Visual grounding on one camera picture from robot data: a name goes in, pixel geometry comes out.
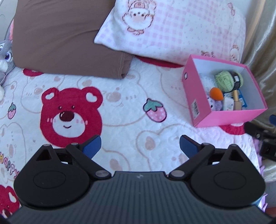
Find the gold satin curtain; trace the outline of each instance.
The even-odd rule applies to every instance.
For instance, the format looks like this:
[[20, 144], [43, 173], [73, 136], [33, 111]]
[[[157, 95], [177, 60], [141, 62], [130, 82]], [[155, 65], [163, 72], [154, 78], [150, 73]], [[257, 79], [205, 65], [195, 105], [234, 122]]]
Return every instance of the gold satin curtain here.
[[254, 74], [268, 110], [253, 122], [276, 132], [269, 116], [276, 115], [276, 0], [266, 0], [253, 42], [244, 61]]

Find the pink box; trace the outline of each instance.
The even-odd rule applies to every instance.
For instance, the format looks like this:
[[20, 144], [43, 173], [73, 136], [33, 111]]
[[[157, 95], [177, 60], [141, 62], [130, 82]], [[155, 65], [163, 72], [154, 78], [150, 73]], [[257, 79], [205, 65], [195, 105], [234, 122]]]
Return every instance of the pink box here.
[[[242, 75], [244, 82], [240, 90], [247, 103], [246, 110], [211, 111], [199, 74], [215, 76], [225, 70], [236, 71]], [[246, 65], [216, 58], [190, 55], [182, 79], [192, 123], [195, 127], [244, 123], [253, 120], [267, 110], [264, 96]]]

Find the plush toy eye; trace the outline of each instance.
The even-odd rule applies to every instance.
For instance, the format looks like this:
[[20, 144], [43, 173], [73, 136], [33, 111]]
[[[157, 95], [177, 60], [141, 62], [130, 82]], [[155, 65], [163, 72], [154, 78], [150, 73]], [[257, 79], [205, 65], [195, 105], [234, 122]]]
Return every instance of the plush toy eye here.
[[6, 56], [5, 56], [5, 60], [7, 62], [12, 61], [12, 53], [10, 51], [7, 52]]

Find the ribbed gray panel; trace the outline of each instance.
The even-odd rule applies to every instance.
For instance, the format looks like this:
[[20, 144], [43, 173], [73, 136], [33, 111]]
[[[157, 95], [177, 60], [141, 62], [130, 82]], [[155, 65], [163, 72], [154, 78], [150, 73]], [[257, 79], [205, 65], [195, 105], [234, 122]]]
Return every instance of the ribbed gray panel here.
[[95, 182], [88, 194], [68, 207], [39, 211], [22, 207], [11, 224], [267, 224], [257, 207], [219, 210], [196, 199], [183, 182], [163, 172], [116, 172]]

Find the green strawberry leaf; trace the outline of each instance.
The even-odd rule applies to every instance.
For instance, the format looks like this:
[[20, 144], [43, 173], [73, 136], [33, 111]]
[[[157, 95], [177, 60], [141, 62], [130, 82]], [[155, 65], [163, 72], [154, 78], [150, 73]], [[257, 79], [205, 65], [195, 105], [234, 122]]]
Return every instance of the green strawberry leaf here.
[[143, 109], [145, 112], [148, 112], [150, 110], [152, 110], [153, 112], [156, 112], [158, 107], [163, 107], [163, 104], [158, 101], [148, 98], [147, 102], [143, 106]]
[[8, 112], [16, 110], [16, 105], [14, 103], [11, 104], [11, 106], [8, 109]]

